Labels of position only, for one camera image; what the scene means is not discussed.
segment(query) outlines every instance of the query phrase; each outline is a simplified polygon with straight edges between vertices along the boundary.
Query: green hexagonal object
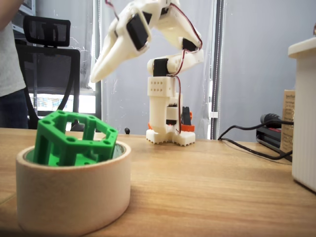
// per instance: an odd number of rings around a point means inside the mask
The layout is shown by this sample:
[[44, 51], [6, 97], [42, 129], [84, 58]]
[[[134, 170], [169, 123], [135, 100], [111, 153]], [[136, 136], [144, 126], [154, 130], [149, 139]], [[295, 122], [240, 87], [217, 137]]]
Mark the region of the green hexagonal object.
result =
[[[67, 122], [84, 124], [82, 140], [65, 134]], [[94, 141], [95, 130], [106, 135]], [[118, 131], [95, 116], [56, 111], [39, 120], [33, 162], [49, 166], [81, 166], [112, 159]]]

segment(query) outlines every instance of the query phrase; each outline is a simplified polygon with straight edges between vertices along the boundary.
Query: power cord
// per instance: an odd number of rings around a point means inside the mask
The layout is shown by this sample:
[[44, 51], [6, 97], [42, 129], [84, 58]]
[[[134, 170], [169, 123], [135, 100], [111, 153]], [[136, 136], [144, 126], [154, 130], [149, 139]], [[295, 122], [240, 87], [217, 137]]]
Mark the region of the power cord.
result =
[[265, 157], [265, 158], [268, 158], [268, 159], [271, 159], [271, 160], [279, 160], [279, 159], [282, 159], [284, 157], [290, 156], [293, 153], [293, 151], [290, 151], [290, 152], [285, 153], [285, 154], [283, 154], [281, 156], [278, 156], [278, 157], [274, 157], [274, 156], [267, 155], [265, 153], [254, 151], [254, 150], [252, 150], [252, 149], [250, 149], [248, 147], [245, 147], [245, 146], [243, 146], [243, 145], [241, 145], [241, 144], [239, 144], [239, 143], [237, 143], [237, 142], [235, 142], [235, 141], [233, 141], [233, 140], [231, 140], [229, 138], [223, 138], [223, 136], [226, 133], [228, 133], [230, 130], [232, 130], [233, 128], [249, 131], [249, 130], [254, 130], [254, 129], [257, 129], [259, 127], [263, 127], [263, 126], [272, 124], [272, 123], [279, 123], [279, 124], [284, 124], [284, 125], [294, 125], [294, 122], [282, 121], [282, 120], [270, 120], [270, 121], [264, 122], [264, 123], [262, 123], [260, 125], [254, 126], [254, 127], [241, 127], [241, 126], [233, 125], [233, 126], [229, 127], [225, 132], [223, 132], [219, 136], [218, 140], [219, 141], [228, 141], [228, 142], [234, 144], [235, 146], [238, 146], [238, 147], [240, 147], [240, 148], [242, 148], [242, 149], [244, 149], [244, 150], [246, 150], [248, 152], [251, 152], [251, 153], [253, 153], [255, 155], [262, 156], [262, 157]]

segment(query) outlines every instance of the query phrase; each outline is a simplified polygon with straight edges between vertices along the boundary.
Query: table surface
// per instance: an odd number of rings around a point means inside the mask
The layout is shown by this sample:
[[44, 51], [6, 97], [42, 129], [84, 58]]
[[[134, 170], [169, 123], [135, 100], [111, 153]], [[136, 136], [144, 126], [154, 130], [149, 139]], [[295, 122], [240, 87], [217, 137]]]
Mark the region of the table surface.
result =
[[[15, 157], [34, 145], [35, 135], [0, 129], [2, 231], [21, 232]], [[184, 148], [153, 145], [144, 136], [118, 140], [132, 148], [130, 205], [90, 237], [316, 236], [316, 195], [293, 181], [286, 160], [272, 162], [219, 141], [200, 140]], [[276, 155], [257, 143], [244, 145]]]

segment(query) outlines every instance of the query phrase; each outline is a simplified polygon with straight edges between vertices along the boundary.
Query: robotic arm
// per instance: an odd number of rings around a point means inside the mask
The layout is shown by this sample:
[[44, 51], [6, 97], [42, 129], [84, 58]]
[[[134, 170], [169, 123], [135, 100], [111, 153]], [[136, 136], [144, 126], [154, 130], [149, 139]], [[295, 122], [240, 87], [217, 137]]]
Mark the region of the robotic arm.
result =
[[[179, 0], [130, 2], [111, 23], [90, 79], [98, 82], [123, 61], [145, 53], [153, 27], [173, 46], [182, 49], [182, 53], [152, 59], [147, 64], [152, 77], [148, 78], [150, 122], [146, 138], [153, 143], [171, 141], [186, 146], [195, 142], [194, 126], [189, 107], [185, 112], [181, 107], [183, 96], [177, 75], [203, 62], [203, 50], [200, 34], [180, 9]], [[176, 93], [176, 79], [179, 93]]]
[[[152, 40], [151, 29], [156, 27], [182, 54], [164, 56], [170, 75], [203, 62], [202, 40], [192, 23], [180, 9], [179, 0], [135, 0], [130, 2], [111, 23], [101, 55], [90, 79], [98, 82], [112, 73], [123, 61], [145, 53]], [[148, 71], [154, 73], [154, 61]]]

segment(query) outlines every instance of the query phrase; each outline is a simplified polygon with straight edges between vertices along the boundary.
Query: person's arm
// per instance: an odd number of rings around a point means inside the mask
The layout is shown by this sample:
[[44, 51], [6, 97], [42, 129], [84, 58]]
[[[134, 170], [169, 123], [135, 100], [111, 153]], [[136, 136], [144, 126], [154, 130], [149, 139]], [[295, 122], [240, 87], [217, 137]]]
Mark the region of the person's arm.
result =
[[24, 0], [0, 0], [0, 31], [13, 19]]

